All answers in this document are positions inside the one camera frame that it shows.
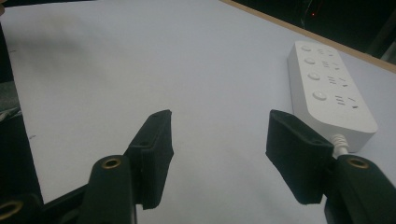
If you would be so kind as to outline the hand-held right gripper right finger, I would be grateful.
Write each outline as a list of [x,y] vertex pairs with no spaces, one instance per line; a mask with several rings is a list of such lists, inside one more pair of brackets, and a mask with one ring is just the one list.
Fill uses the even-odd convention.
[[396,224],[396,187],[362,157],[334,145],[287,112],[272,110],[265,154],[297,202],[325,200],[328,224]]

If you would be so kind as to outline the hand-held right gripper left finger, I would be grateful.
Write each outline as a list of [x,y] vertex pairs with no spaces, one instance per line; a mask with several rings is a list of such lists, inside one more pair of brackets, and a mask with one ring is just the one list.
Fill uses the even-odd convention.
[[148,117],[127,150],[97,161],[78,224],[137,224],[136,207],[157,207],[174,155],[170,110]]

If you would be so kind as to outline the white power strip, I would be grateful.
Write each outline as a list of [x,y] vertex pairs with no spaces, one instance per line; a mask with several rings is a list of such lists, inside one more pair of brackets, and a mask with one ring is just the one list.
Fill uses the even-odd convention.
[[378,127],[338,51],[297,41],[288,68],[293,114],[327,139],[343,135],[350,152],[362,149]]

